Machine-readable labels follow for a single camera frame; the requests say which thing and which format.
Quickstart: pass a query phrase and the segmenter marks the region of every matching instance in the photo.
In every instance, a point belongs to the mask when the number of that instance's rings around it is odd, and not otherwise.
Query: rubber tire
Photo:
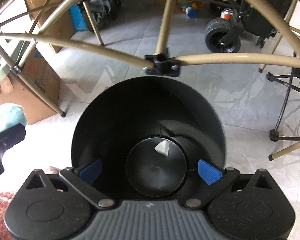
[[[217,33],[227,33],[231,28],[231,23],[229,20],[226,19],[214,19],[210,21],[206,27],[206,38],[205,42],[208,47],[208,49],[212,53],[221,53],[221,49],[216,49],[213,46],[212,40],[213,36],[215,36]],[[232,48],[232,51],[223,51],[223,52],[238,52],[241,47],[241,40],[240,37],[236,37],[235,40],[231,43],[230,48]]]

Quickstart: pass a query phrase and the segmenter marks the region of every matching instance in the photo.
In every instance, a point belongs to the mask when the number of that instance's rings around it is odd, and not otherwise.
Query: white floor
[[[159,32],[162,6],[122,3],[119,19],[101,31],[108,47],[143,57],[152,54]],[[196,21],[186,21],[182,13],[172,23],[169,49],[171,56],[208,53],[204,30],[212,19],[203,9]],[[76,33],[73,39],[97,43],[88,32]],[[267,41],[263,52],[272,41]],[[241,52],[260,52],[255,36],[244,33]],[[283,40],[277,53],[292,55]],[[143,75],[141,69],[87,52],[63,48],[56,55],[45,55],[62,78],[59,106],[66,118],[56,115],[27,126],[26,139],[8,150],[3,158],[5,173],[0,176],[0,190],[17,190],[32,169],[71,166],[71,140],[75,125],[87,105],[104,89],[124,79]],[[265,79],[290,69],[267,66],[259,73],[258,65],[218,64],[187,66],[178,78],[197,89],[216,109],[227,141],[226,166],[242,173],[266,168],[294,207],[297,218],[289,239],[300,240],[300,149],[272,162],[268,155],[291,142],[272,142],[269,130],[277,121],[286,88]],[[300,94],[291,93],[280,133],[300,136]]]

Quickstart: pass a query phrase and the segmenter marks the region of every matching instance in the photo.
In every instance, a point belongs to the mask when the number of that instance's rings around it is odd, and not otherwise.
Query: black plastic connector
[[[148,75],[169,77],[180,76],[181,63],[178,60],[169,58],[167,48],[165,53],[157,55],[145,55],[145,59],[154,63],[152,70],[146,70],[146,74]]]

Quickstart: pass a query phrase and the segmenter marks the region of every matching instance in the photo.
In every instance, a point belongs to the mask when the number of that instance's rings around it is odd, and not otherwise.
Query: black bag
[[[98,28],[102,28],[105,24],[109,23],[111,20],[116,20],[119,16],[119,9],[121,7],[120,0],[87,0],[92,15],[95,22],[98,25]],[[93,32],[93,28],[90,24],[90,21],[87,17],[87,14],[82,7],[82,16],[85,20],[87,28],[89,31]]]
[[[292,0],[267,0],[284,18],[289,10]],[[254,8],[250,8],[250,5],[242,1],[241,11],[247,11],[247,15],[243,17],[243,28],[254,35],[260,36],[264,39],[275,35],[276,30],[274,27]]]

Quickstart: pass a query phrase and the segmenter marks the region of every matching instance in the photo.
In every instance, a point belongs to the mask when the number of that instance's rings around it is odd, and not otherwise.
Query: black round container
[[[168,156],[154,150],[164,139]],[[222,168],[225,155],[223,130],[207,100],[177,80],[157,76],[129,79],[97,96],[72,141],[72,165],[100,159],[102,173],[92,185],[115,200],[184,201],[207,187],[198,161]]]

